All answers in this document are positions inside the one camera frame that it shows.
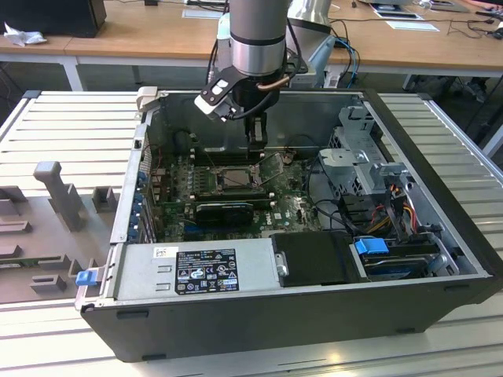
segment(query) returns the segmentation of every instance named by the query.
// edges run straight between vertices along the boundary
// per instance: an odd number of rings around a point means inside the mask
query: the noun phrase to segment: table leg
[[[68,82],[70,82],[72,90],[74,92],[87,90],[86,84],[79,76],[79,71],[77,70],[77,60],[74,57],[68,57],[68,59],[63,59],[61,64],[66,72],[66,77],[68,78]]]
[[[492,157],[502,145],[503,145],[503,124],[496,131],[494,136],[487,142],[482,152],[484,152],[484,154],[487,157]]]
[[[133,77],[134,77],[134,83],[136,85],[141,85],[141,77],[140,77],[140,67],[137,65],[133,65]]]
[[[406,92],[412,90],[418,79],[419,75],[407,75],[406,80],[403,82],[402,89]]]

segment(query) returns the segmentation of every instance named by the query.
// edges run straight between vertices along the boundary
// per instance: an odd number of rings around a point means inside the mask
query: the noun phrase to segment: black plastic cover
[[[360,276],[349,248],[350,240],[340,232],[297,232],[272,235],[274,253],[286,257],[288,275],[282,287],[349,284]]]

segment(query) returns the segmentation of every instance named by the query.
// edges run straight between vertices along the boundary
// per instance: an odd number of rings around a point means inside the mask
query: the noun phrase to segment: barcode label
[[[154,258],[175,258],[178,246],[154,247]]]

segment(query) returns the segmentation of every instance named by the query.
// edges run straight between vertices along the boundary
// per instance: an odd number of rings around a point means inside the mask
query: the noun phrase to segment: motherboard chip
[[[220,177],[220,184],[225,189],[251,187],[250,174],[243,169],[224,170]]]

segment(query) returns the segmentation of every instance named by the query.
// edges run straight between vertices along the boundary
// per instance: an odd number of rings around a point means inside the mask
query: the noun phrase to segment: copper tube
[[[271,90],[278,89],[282,87],[283,85],[288,84],[290,81],[289,76],[285,76],[283,79],[279,79],[271,84],[263,85],[263,84],[258,84],[257,89],[262,91],[262,92],[270,92]]]

